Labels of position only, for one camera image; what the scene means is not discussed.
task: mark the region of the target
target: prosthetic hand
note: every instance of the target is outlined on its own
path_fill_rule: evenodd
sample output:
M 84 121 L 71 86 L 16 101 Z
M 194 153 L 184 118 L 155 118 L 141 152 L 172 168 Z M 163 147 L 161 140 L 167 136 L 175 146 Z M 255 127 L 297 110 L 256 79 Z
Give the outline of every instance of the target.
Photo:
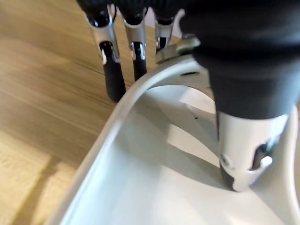
M 242 191 L 272 163 L 300 94 L 300 2 L 200 1 L 180 27 L 201 41 L 194 58 L 210 73 L 221 173 Z

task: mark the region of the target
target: white plastic part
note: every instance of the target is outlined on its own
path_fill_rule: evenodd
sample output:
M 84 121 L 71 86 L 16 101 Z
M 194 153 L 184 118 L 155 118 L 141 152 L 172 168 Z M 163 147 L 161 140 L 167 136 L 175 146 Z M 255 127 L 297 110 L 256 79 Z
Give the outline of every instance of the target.
M 46 224 L 299 225 L 296 109 L 274 165 L 251 189 L 235 193 L 220 176 L 213 101 L 191 87 L 209 95 L 207 72 L 191 56 L 139 79 Z

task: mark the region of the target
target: curved edge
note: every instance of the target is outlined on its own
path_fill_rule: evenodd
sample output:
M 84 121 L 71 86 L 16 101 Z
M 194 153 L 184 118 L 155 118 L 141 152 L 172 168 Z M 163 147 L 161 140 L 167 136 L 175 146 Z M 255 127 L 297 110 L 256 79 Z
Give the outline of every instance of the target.
M 168 77 L 201 68 L 191 55 L 181 56 L 167 61 L 154 71 L 145 74 L 127 91 L 112 112 L 99 137 L 76 172 L 67 194 L 53 215 L 45 223 L 46 225 L 70 224 L 69 219 L 76 208 L 76 204 L 79 203 L 81 193 L 84 192 L 89 184 L 89 180 L 94 172 L 93 168 L 104 158 L 128 113 L 140 96 L 146 90 Z
M 294 178 L 297 133 L 298 116 L 297 108 L 294 107 L 273 154 L 273 165 L 252 186 L 257 196 L 289 225 L 300 224 Z
M 290 116 L 290 122 L 288 124 L 289 132 L 287 132 L 286 136 L 288 138 L 291 138 L 295 140 L 294 142 L 288 142 L 289 146 L 287 148 L 293 148 L 294 151 L 286 151 L 286 174 L 285 177 L 287 185 L 287 200 L 289 202 L 289 205 L 291 206 L 291 213 L 294 218 L 295 224 L 300 224 L 300 207 L 297 199 L 296 194 L 296 186 L 295 186 L 295 156 L 296 156 L 296 140 L 298 136 L 298 111 L 297 108 L 294 107 L 291 116 Z

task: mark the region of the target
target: wood grain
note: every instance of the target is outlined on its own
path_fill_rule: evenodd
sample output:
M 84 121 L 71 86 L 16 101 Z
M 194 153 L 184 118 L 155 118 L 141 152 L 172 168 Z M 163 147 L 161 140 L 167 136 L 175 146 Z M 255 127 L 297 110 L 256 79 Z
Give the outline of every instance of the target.
M 0 20 L 0 225 L 41 225 L 114 104 L 75 0 L 2 0 Z M 119 17 L 115 30 L 128 88 L 133 68 Z M 146 30 L 153 69 L 154 30 Z

